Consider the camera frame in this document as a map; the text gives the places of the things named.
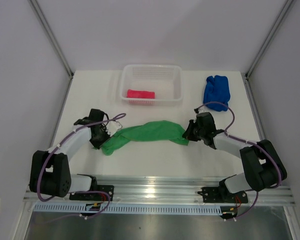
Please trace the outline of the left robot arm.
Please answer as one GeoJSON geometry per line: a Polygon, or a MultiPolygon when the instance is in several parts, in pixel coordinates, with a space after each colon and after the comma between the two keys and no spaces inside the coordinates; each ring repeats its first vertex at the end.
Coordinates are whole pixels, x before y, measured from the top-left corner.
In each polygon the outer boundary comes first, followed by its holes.
{"type": "Polygon", "coordinates": [[[99,193],[97,179],[91,175],[71,174],[69,162],[86,143],[100,149],[111,138],[108,124],[113,123],[107,113],[92,108],[88,116],[74,123],[61,142],[45,151],[36,151],[32,156],[30,191],[38,193],[43,202],[78,192],[87,200],[95,199],[99,193]]]}

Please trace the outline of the pink towel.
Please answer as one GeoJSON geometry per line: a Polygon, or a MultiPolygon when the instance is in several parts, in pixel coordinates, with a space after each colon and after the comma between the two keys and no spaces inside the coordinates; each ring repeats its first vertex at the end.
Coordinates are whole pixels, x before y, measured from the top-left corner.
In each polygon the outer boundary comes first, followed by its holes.
{"type": "Polygon", "coordinates": [[[128,89],[126,97],[133,99],[155,99],[156,94],[154,91],[128,89]]]}

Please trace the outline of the white plastic basket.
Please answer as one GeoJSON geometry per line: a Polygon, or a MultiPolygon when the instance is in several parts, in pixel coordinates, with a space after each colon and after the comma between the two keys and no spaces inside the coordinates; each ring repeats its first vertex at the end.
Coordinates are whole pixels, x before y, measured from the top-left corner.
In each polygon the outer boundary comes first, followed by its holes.
{"type": "Polygon", "coordinates": [[[119,96],[131,105],[178,105],[184,98],[182,69],[177,65],[126,65],[119,81],[119,96]],[[153,92],[154,98],[128,97],[128,90],[153,92]]]}

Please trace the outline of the green towel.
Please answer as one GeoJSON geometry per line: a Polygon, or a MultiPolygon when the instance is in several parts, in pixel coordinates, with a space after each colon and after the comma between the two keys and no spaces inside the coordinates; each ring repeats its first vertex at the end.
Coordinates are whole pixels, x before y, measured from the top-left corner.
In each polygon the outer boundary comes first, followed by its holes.
{"type": "Polygon", "coordinates": [[[119,130],[110,140],[102,145],[101,151],[104,155],[110,156],[114,151],[130,142],[170,141],[178,145],[187,146],[189,140],[183,137],[185,131],[180,124],[172,121],[150,121],[143,125],[131,126],[119,130]]]}

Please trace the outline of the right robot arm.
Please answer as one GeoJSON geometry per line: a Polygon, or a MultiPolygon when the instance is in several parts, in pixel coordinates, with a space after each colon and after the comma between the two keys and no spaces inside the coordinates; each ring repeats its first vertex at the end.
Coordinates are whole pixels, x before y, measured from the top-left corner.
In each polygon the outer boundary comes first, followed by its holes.
{"type": "Polygon", "coordinates": [[[198,113],[196,119],[191,119],[182,137],[192,142],[203,141],[206,146],[227,152],[241,160],[243,173],[219,182],[218,196],[224,202],[231,201],[239,192],[260,192],[277,188],[288,176],[281,158],[269,140],[253,142],[217,129],[209,112],[198,113]]]}

